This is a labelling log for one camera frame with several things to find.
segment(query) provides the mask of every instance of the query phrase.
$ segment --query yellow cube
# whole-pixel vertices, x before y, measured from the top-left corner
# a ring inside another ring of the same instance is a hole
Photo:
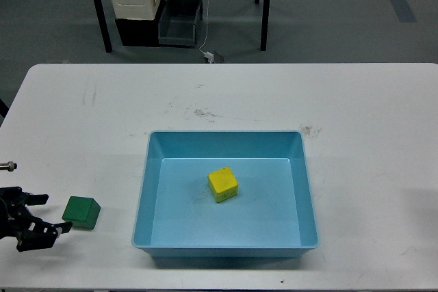
[[[237,195],[239,183],[230,167],[225,167],[208,174],[208,186],[216,203]]]

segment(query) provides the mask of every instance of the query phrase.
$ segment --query white cable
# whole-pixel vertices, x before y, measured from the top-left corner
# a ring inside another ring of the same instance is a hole
[[[207,0],[207,16],[205,17],[205,39],[204,39],[204,43],[201,47],[199,47],[199,51],[201,51],[202,54],[205,55],[205,53],[203,52],[202,48],[205,46],[205,43],[207,42],[207,37],[208,37],[208,9],[210,8],[210,0]]]

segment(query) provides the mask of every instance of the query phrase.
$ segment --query gray plastic bin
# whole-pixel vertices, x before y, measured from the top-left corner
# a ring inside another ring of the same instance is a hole
[[[203,19],[202,0],[167,0],[158,24],[159,44],[194,47],[196,29]]]

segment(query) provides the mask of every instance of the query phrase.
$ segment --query table in background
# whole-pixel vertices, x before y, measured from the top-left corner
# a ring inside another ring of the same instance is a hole
[[[71,64],[27,74],[0,128],[2,186],[102,206],[93,231],[19,253],[2,288],[438,289],[436,64]],[[299,130],[320,246],[300,259],[152,259],[131,245],[149,133]]]

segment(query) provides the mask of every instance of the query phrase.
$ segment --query green block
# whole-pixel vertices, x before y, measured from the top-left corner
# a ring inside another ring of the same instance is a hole
[[[94,198],[71,196],[68,200],[62,219],[72,222],[73,227],[92,230],[96,226],[101,206]]]

